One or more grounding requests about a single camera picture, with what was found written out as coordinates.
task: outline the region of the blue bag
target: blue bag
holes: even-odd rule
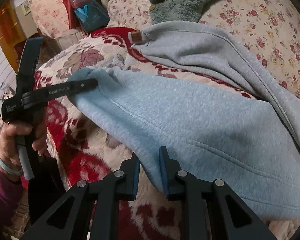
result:
[[[110,21],[107,11],[95,0],[74,10],[74,13],[87,33],[106,26]]]

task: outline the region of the purple sleeve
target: purple sleeve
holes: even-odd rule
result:
[[[0,171],[0,226],[11,226],[11,218],[15,214],[23,193],[21,182],[10,181]]]

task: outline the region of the light blue bracelet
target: light blue bracelet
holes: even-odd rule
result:
[[[4,162],[1,160],[0,158],[0,166],[9,174],[11,175],[15,175],[15,176],[21,176],[23,174],[23,170],[19,170],[19,171],[14,171],[12,169],[10,169],[7,165],[4,164]]]

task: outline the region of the brown leather label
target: brown leather label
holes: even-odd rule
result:
[[[131,32],[131,39],[132,42],[141,42],[142,41],[141,31]]]

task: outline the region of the gray garment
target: gray garment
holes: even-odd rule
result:
[[[93,68],[69,81],[93,77],[97,89],[69,99],[137,154],[158,190],[158,151],[166,146],[198,178],[224,179],[257,215],[300,218],[300,100],[224,30],[166,22],[142,35],[146,43],[135,48],[150,60],[210,68],[264,101],[197,82]]]

